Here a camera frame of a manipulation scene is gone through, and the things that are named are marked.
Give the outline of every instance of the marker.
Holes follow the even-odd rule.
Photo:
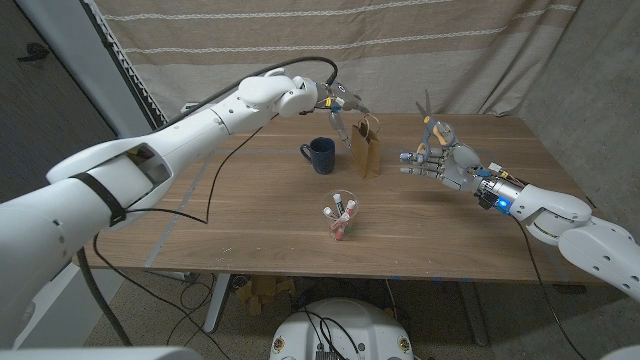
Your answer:
[[[353,200],[349,200],[347,202],[347,209],[345,211],[344,215],[347,215],[347,221],[345,221],[339,228],[338,231],[336,231],[336,235],[335,238],[336,240],[341,240],[342,236],[344,235],[344,231],[347,227],[347,222],[349,221],[349,219],[351,219],[351,214],[353,214],[353,209],[356,207],[356,202]]]
[[[332,219],[337,219],[338,215],[334,214],[333,211],[331,211],[330,207],[326,207],[324,208],[324,210],[322,211],[326,216],[332,218]]]
[[[342,205],[340,194],[333,195],[333,201],[335,201],[336,207],[338,208],[338,215],[342,216],[342,214],[344,214],[344,205]]]
[[[349,200],[347,202],[347,214],[351,216],[353,213],[353,209],[356,207],[356,202],[354,200]]]

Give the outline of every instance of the clear plastic cup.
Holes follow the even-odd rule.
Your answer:
[[[336,194],[340,196],[342,211],[350,213],[349,220],[346,221],[346,223],[339,219],[341,214],[338,213],[338,205],[334,198]],[[348,209],[350,200],[355,202],[353,209]],[[348,238],[349,233],[351,232],[351,224],[358,213],[359,206],[360,203],[358,202],[358,198],[356,198],[352,192],[347,190],[332,190],[322,197],[322,214],[324,215],[326,228],[332,239],[346,240]],[[331,212],[328,214],[325,213],[326,208],[329,208]]]

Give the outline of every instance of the blue led light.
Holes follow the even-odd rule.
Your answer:
[[[509,215],[509,208],[511,207],[511,202],[509,200],[499,198],[494,207],[496,208],[496,210],[500,211],[501,213]]]

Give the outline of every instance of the navy blue mug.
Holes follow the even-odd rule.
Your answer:
[[[311,162],[313,169],[322,175],[333,171],[336,163],[336,143],[329,138],[315,138],[311,144],[300,146],[302,155]]]

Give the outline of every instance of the black strap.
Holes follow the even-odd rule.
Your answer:
[[[71,176],[72,178],[78,179],[82,181],[85,185],[91,188],[93,192],[95,192],[102,201],[109,207],[111,210],[111,225],[113,226],[121,221],[124,221],[127,218],[127,213],[118,202],[115,196],[106,188],[98,179],[94,178],[91,174],[87,173],[79,173]]]

